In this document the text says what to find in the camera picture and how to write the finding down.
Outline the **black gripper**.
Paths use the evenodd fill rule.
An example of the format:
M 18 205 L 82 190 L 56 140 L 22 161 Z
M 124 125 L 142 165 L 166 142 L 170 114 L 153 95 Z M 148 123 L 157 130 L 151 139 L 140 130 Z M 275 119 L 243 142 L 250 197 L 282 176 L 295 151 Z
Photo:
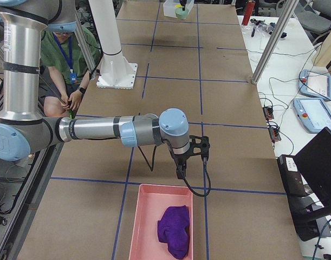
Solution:
M 187 0 L 179 0 L 181 6 L 185 6 L 187 4 Z
M 182 179 L 183 177 L 186 177 L 186 162 L 189 157 L 190 157 L 189 152 L 183 154 L 174 154 L 173 158 L 177 166 L 176 173 L 178 179 Z

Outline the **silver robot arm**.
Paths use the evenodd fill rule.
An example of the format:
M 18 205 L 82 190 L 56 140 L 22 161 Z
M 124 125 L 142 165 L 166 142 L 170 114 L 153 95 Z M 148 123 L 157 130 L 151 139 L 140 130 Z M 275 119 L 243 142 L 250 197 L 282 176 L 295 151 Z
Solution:
M 77 28 L 74 1 L 0 1 L 4 23 L 3 108 L 0 111 L 0 159 L 16 161 L 51 145 L 72 140 L 120 139 L 127 147 L 166 144 L 179 179 L 185 178 L 186 161 L 193 151 L 187 118 L 180 109 L 138 116 L 98 119 L 71 118 L 85 94 L 90 74 L 75 73 L 80 83 L 67 94 L 66 82 L 51 59 L 48 69 L 55 90 L 38 110 L 41 48 L 71 42 Z

